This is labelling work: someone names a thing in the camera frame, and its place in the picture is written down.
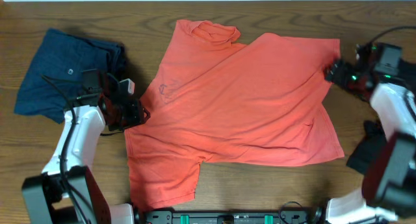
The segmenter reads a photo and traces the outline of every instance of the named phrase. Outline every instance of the t-shirt hem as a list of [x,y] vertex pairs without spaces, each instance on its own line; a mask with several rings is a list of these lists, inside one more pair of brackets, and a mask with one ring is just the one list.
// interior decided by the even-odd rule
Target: t-shirt hem
[[157,201],[157,202],[149,204],[149,206],[152,209],[166,208],[166,207],[174,206],[174,205],[177,205],[177,204],[180,204],[180,203],[185,203],[185,202],[188,202],[188,201],[192,201],[194,199],[195,199],[195,192],[192,192],[188,195],[183,195],[183,196],[168,199],[168,200],[165,200],[165,201]]
[[125,150],[127,151],[127,156],[133,156],[133,151],[132,151],[133,144],[131,143],[130,132],[128,129],[124,131],[124,137],[125,137]]
[[343,148],[341,147],[341,144],[339,143],[337,133],[335,132],[335,129],[332,125],[331,119],[330,119],[328,113],[326,113],[325,108],[323,106],[320,108],[320,114],[324,118],[326,129],[329,132],[329,135],[331,137],[332,147],[337,152],[337,157],[336,158],[344,157],[345,154],[344,154]]

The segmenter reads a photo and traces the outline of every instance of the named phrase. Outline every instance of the orange t-shirt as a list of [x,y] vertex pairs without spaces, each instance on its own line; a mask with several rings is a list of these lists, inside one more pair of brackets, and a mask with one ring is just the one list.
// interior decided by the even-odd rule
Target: orange t-shirt
[[303,166],[343,157],[322,100],[339,40],[265,33],[250,45],[210,21],[179,20],[125,131],[131,199],[142,210],[194,199],[202,162]]

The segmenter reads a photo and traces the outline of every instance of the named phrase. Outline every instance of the wood grain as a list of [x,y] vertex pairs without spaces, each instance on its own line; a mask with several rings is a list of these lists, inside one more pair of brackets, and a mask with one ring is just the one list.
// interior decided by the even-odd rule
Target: wood grain
[[[404,2],[236,2],[236,3],[5,3],[0,8],[0,223],[28,223],[21,197],[25,177],[37,175],[55,150],[62,126],[44,117],[13,114],[18,88],[46,30],[125,45],[129,75],[140,95],[154,78],[177,19],[208,19],[235,25],[250,43],[264,32],[283,36],[340,38],[343,55],[377,32],[416,23],[416,3]],[[383,41],[401,45],[416,62],[415,33],[402,31]],[[368,104],[333,87],[324,100],[346,157],[301,168],[246,164],[202,164],[196,199],[177,210],[276,210],[286,201],[314,205],[344,195],[362,176],[345,166],[363,137],[362,122],[375,119]],[[111,205],[129,200],[124,136],[100,138],[94,176]]]

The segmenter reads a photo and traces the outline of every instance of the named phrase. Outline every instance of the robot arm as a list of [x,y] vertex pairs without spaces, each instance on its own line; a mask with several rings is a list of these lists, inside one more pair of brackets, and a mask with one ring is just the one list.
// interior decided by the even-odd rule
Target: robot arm
[[[70,110],[65,113],[64,130],[51,160],[41,175],[23,183],[31,223],[134,223],[132,206],[109,206],[91,174],[98,138],[106,125],[110,131],[122,132],[150,117],[140,101],[131,97],[134,83],[112,79],[114,82],[98,70],[83,72],[82,85],[87,91],[67,106]],[[53,208],[53,203],[68,196],[73,207]]]
[[326,79],[368,101],[381,121],[387,145],[370,165],[362,188],[331,199],[326,221],[333,224],[396,221],[416,215],[416,65],[401,48],[359,46],[357,63],[335,61]]

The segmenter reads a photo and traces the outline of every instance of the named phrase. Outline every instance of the black cable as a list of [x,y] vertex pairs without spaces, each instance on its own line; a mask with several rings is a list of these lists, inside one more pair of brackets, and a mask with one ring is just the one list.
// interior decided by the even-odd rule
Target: black cable
[[308,220],[308,218],[307,218],[307,212],[306,212],[306,210],[302,207],[302,205],[300,205],[299,203],[297,203],[296,201],[289,201],[289,202],[286,202],[284,205],[282,205],[281,206],[281,208],[279,209],[279,218],[281,219],[281,221],[282,222],[284,222],[285,224],[289,224],[286,220],[285,220],[285,218],[283,218],[282,216],[281,216],[281,211],[283,210],[283,208],[285,208],[287,205],[289,205],[289,204],[296,204],[296,205],[299,205],[300,206],[300,208],[303,210],[303,211],[305,211],[305,213],[306,213],[306,217],[305,217],[305,221],[303,221],[303,222],[301,222],[301,223],[299,223],[299,224],[306,224],[307,223],[307,220]]
[[83,100],[83,99],[88,99],[88,98],[96,97],[96,96],[99,96],[99,95],[101,95],[101,94],[100,93],[84,94],[84,95],[80,95],[76,98],[70,99],[70,101],[71,102],[72,101],[80,101],[80,100]]
[[374,216],[374,217],[371,217],[371,218],[366,218],[366,219],[362,219],[362,220],[359,220],[359,221],[351,222],[349,224],[369,223],[369,221],[371,221],[371,223],[373,223],[373,224],[381,224],[382,223],[382,220],[380,221],[379,216]]
[[112,73],[107,73],[107,76],[112,78],[116,84],[117,84],[117,92],[120,92],[120,90],[122,89],[122,87],[120,86],[120,82],[118,81],[118,79],[112,74]]
[[66,79],[57,79],[57,78],[49,77],[47,75],[43,75],[43,76],[46,77],[47,79],[49,79],[50,81],[59,81],[59,82],[67,82],[67,83],[72,83],[72,84],[80,84],[84,91],[86,91],[87,93],[90,93],[90,90],[88,90],[88,88],[86,88],[83,85],[82,82],[79,82],[79,81],[70,81],[70,80],[66,80]]
[[375,36],[373,39],[371,39],[367,43],[367,45],[370,45],[370,44],[374,43],[377,39],[381,38],[382,36],[386,35],[387,33],[397,31],[397,30],[402,30],[402,29],[415,29],[416,30],[416,26],[414,26],[414,25],[398,26],[398,27],[393,27],[391,29],[387,29],[386,31],[383,31],[383,32],[377,34],[377,36]]
[[75,209],[77,209],[81,215],[81,219],[83,220],[84,224],[89,224],[90,220],[87,220],[84,212],[81,210],[81,207],[79,206],[77,200],[75,199],[75,196],[72,194],[71,186],[68,182],[68,178],[66,178],[65,172],[67,170],[66,168],[66,155],[68,153],[68,146],[70,144],[71,136],[73,131],[75,130],[75,125],[77,124],[75,110],[72,107],[72,104],[70,103],[70,100],[65,96],[65,94],[54,84],[52,83],[45,75],[42,75],[42,79],[45,80],[48,84],[50,84],[56,91],[65,99],[66,104],[70,107],[71,113],[72,113],[72,124],[70,127],[70,130],[68,131],[68,135],[66,136],[64,145],[62,146],[62,152],[59,156],[59,170],[60,170],[60,177],[62,179],[62,184],[68,193]]
[[409,98],[408,98],[408,94],[411,93],[411,91],[409,89],[407,89],[404,93],[403,93],[403,99],[404,99],[404,103],[406,104],[406,108],[408,109],[411,117],[413,118],[414,121],[416,121],[416,114],[415,111],[413,110],[413,108],[410,105],[409,102]]
[[118,133],[124,133],[124,131],[112,132],[112,133],[101,133],[100,136],[112,136],[112,135],[118,134]]

